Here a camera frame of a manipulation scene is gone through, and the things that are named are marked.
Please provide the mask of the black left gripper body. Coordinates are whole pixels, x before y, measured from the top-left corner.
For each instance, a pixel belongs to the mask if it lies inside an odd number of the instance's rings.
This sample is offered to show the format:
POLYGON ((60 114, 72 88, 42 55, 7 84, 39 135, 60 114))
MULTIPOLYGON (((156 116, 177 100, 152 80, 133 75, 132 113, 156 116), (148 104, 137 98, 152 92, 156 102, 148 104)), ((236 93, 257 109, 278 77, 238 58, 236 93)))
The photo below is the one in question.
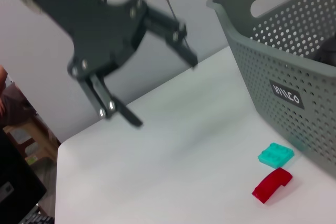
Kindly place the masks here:
POLYGON ((108 4, 103 0, 34 0, 71 38, 69 74, 84 80, 121 67, 137 50, 145 30, 145 0, 108 4))

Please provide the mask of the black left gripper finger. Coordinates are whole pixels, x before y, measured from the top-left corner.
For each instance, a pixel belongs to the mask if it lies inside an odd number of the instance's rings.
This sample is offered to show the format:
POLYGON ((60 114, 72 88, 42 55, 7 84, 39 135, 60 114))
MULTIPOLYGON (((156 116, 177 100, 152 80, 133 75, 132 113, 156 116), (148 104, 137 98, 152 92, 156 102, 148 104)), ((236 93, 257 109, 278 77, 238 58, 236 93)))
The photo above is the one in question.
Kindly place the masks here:
POLYGON ((143 122, 115 95, 108 90, 102 78, 95 74, 80 81, 80 86, 101 119, 110 120, 121 114, 128 123, 141 127, 143 122))
POLYGON ((163 39, 187 65, 192 68, 197 66, 197 55, 183 43, 187 36, 185 24, 151 6, 146 7, 143 23, 148 31, 163 39))

